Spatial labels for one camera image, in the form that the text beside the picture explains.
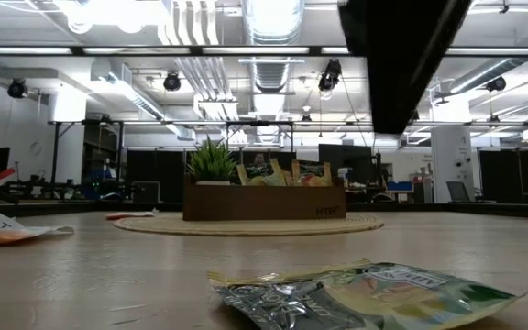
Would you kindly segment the white orange tea bag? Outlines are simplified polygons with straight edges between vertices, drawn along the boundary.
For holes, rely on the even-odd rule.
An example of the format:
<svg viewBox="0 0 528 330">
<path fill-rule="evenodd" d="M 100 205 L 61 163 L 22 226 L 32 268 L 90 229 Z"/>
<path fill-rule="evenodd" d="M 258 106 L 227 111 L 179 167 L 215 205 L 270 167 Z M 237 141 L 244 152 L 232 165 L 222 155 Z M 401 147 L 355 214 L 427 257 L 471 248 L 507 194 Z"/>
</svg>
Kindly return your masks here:
<svg viewBox="0 0 528 330">
<path fill-rule="evenodd" d="M 0 246 L 41 236 L 72 235 L 73 233 L 74 229 L 69 226 L 25 226 L 15 217 L 0 214 Z"/>
<path fill-rule="evenodd" d="M 158 210 L 154 209 L 152 211 L 146 212 L 116 212 L 107 214 L 105 219 L 107 221 L 116 221 L 125 218 L 143 218 L 143 217 L 155 217 L 159 213 Z"/>
</svg>

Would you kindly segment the black metal table frame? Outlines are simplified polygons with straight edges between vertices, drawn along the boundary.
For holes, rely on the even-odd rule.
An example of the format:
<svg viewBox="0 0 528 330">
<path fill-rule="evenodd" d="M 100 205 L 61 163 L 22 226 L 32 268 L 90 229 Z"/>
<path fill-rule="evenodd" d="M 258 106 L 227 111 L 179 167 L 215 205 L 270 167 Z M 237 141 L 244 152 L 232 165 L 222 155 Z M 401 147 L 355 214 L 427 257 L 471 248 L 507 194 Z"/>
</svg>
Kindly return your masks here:
<svg viewBox="0 0 528 330">
<path fill-rule="evenodd" d="M 182 203 L 70 202 L 0 203 L 0 214 L 8 217 L 103 212 L 147 212 L 158 210 L 182 213 Z M 349 212 L 452 212 L 528 218 L 528 204 L 522 203 L 346 203 Z"/>
</svg>

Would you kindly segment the white square pillar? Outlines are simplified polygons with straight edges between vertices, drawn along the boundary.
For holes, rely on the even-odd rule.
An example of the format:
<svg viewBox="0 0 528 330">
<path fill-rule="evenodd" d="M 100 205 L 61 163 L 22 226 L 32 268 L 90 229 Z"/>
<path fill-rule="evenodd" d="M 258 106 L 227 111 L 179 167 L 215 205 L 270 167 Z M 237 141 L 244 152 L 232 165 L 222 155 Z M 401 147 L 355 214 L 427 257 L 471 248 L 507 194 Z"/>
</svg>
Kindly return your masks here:
<svg viewBox="0 0 528 330">
<path fill-rule="evenodd" d="M 447 182 L 462 182 L 474 201 L 474 173 L 468 126 L 438 126 L 431 132 L 434 164 L 434 202 L 452 201 Z"/>
</svg>

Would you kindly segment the grey office chair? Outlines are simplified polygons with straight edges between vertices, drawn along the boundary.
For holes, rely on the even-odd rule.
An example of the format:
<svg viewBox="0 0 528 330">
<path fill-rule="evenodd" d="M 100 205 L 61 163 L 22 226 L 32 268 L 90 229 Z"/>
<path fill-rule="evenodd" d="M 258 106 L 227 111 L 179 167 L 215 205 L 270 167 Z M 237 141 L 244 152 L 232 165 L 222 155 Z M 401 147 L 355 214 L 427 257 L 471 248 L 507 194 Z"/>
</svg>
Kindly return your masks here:
<svg viewBox="0 0 528 330">
<path fill-rule="evenodd" d="M 495 204 L 495 201 L 470 198 L 465 184 L 461 181 L 448 181 L 446 186 L 453 204 Z"/>
</svg>

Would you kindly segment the black background robot arms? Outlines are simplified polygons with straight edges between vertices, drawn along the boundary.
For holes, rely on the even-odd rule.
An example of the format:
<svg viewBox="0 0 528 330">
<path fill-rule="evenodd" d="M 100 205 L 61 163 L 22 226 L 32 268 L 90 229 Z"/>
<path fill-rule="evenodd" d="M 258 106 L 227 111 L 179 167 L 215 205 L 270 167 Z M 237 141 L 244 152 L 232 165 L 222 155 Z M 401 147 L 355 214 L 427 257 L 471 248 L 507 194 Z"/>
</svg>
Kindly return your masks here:
<svg viewBox="0 0 528 330">
<path fill-rule="evenodd" d="M 11 177 L 0 181 L 0 192 L 19 201 L 81 201 L 84 196 L 81 185 L 72 179 L 66 182 L 48 182 L 42 176 L 31 175 L 27 181 L 12 181 Z"/>
</svg>

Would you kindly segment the small green potted plant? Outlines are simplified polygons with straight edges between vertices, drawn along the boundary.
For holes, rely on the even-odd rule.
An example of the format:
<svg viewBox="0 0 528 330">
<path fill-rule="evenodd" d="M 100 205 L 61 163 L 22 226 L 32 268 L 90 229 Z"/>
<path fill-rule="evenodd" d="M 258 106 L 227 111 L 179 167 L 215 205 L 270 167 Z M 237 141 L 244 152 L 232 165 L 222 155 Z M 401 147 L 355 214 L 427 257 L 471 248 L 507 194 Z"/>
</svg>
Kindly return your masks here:
<svg viewBox="0 0 528 330">
<path fill-rule="evenodd" d="M 208 137 L 191 154 L 187 169 L 197 185 L 229 186 L 237 163 L 222 140 L 215 141 Z"/>
</svg>

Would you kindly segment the black computer monitor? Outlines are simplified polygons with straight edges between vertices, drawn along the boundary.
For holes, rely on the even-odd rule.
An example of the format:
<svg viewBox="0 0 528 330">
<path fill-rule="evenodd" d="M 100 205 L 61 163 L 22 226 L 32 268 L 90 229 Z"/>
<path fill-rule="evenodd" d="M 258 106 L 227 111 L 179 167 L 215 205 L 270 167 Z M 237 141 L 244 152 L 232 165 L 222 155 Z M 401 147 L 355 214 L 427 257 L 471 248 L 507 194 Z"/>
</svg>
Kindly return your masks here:
<svg viewBox="0 0 528 330">
<path fill-rule="evenodd" d="M 338 176 L 339 169 L 349 168 L 348 178 L 351 182 L 366 184 L 375 181 L 370 147 L 320 144 L 318 153 L 320 162 L 330 164 L 334 177 Z"/>
</svg>

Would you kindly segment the brown wooden tea box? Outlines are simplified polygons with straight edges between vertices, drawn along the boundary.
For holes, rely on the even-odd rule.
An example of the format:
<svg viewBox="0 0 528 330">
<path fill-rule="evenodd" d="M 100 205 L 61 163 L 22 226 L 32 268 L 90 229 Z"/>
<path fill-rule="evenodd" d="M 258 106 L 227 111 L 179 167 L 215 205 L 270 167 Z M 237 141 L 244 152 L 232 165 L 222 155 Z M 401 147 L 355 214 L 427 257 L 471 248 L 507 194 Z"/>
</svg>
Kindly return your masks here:
<svg viewBox="0 0 528 330">
<path fill-rule="evenodd" d="M 187 181 L 182 219 L 187 222 L 341 219 L 341 187 L 199 185 Z"/>
</svg>

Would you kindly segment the black LED light bar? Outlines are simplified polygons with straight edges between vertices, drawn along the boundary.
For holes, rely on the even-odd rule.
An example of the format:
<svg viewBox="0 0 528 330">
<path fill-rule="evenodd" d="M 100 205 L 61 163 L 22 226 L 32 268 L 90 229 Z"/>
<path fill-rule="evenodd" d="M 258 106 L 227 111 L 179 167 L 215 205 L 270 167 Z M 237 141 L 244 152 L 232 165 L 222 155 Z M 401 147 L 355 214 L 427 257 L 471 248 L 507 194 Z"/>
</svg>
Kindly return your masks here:
<svg viewBox="0 0 528 330">
<path fill-rule="evenodd" d="M 353 53 L 346 47 L 328 46 L 159 46 L 159 47 L 83 47 L 83 46 L 1 46 L 0 57 L 153 57 L 153 56 L 249 56 L 249 57 L 345 57 Z M 528 58 L 528 47 L 451 47 L 445 53 L 453 58 Z"/>
</svg>

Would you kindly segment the grey storage box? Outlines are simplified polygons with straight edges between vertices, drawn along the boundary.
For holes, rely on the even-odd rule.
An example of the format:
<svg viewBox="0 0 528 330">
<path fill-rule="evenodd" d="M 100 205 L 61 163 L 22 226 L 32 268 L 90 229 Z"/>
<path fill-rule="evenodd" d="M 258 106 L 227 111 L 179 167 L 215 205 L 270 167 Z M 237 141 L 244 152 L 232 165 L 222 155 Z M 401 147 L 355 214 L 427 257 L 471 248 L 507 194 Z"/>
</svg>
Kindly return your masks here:
<svg viewBox="0 0 528 330">
<path fill-rule="evenodd" d="M 139 204 L 160 203 L 160 182 L 159 181 L 133 181 L 132 199 Z"/>
</svg>

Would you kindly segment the red peach tea bag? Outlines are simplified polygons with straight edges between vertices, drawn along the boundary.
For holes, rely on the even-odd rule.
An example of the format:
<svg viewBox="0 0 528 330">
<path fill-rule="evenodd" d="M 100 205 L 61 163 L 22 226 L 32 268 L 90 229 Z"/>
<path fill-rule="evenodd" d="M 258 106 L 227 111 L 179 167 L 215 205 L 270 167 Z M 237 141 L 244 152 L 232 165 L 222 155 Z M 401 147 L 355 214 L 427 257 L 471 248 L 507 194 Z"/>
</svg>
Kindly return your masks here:
<svg viewBox="0 0 528 330">
<path fill-rule="evenodd" d="M 329 187 L 333 184 L 329 162 L 294 159 L 291 165 L 296 186 Z"/>
</svg>

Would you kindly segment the black metal rig frame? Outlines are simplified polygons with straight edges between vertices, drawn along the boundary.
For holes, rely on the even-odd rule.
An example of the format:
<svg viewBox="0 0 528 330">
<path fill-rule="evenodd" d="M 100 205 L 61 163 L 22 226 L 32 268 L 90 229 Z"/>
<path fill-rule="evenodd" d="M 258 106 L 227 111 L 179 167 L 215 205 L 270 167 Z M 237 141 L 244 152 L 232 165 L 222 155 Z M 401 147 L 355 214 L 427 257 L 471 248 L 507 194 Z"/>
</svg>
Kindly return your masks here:
<svg viewBox="0 0 528 330">
<path fill-rule="evenodd" d="M 272 127 L 276 126 L 279 128 L 279 138 L 280 140 L 283 140 L 281 135 L 283 134 L 283 131 L 281 130 L 282 126 L 286 126 L 290 129 L 289 134 L 289 140 L 291 141 L 290 144 L 290 153 L 294 153 L 294 127 L 295 122 L 293 121 L 266 121 L 266 120 L 227 120 L 227 121 L 205 121 L 205 120 L 154 120 L 154 121 L 123 121 L 123 120 L 92 120 L 92 119 L 84 119 L 82 121 L 49 121 L 49 125 L 55 126 L 54 131 L 54 151 L 53 151 L 53 157 L 52 157 L 52 174 L 51 174 L 51 186 L 50 190 L 53 191 L 56 188 L 56 171 L 57 171 L 57 160 L 58 160 L 58 148 L 59 148 L 59 141 L 61 135 L 64 135 L 66 132 L 70 130 L 71 127 L 75 125 L 79 126 L 118 126 L 118 133 L 117 133 L 117 152 L 116 152 L 116 159 L 115 159 L 115 165 L 116 165 L 116 180 L 118 182 L 121 181 L 122 176 L 122 169 L 123 169 L 123 161 L 122 156 L 124 155 L 123 150 L 127 149 L 125 146 L 125 134 L 126 134 L 126 127 L 132 126 L 132 127 L 138 127 L 138 126 L 161 126 L 166 127 L 168 130 L 175 133 L 177 138 L 183 141 L 191 140 L 190 137 L 186 137 L 182 131 L 182 128 L 189 128 L 189 127 L 223 127 L 225 129 L 224 134 L 224 142 L 225 147 L 229 149 L 229 139 L 231 137 L 229 133 L 230 127 L 236 127 L 237 129 L 241 129 L 243 126 L 248 127 Z"/>
</svg>

